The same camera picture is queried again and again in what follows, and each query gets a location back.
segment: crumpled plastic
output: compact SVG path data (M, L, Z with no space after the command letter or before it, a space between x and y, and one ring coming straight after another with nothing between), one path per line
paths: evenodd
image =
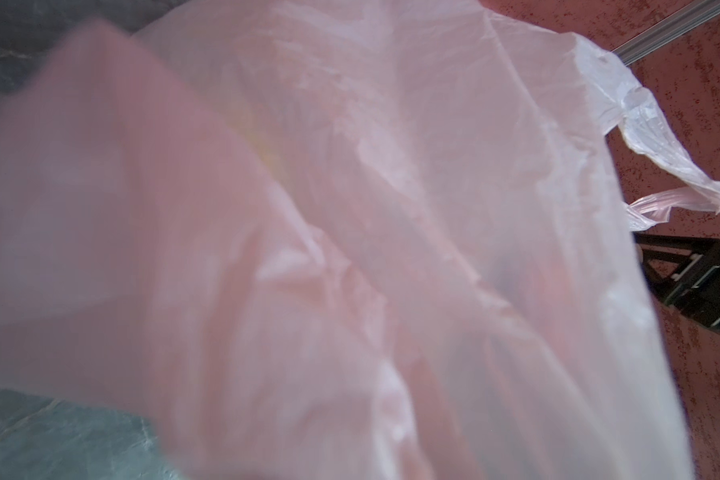
M691 478L617 124L720 211L615 56L476 2L88 24L0 106L0 386L198 479Z

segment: marble surface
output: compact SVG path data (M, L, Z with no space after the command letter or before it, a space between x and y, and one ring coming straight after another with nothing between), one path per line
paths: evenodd
M0 390L0 480L180 480L148 423Z

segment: pink plastic bag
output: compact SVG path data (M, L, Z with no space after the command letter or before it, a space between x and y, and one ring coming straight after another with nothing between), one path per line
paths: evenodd
M613 55L468 0L138 38L203 101L95 24L0 107L0 386L192 478L692 477L603 135L678 150Z

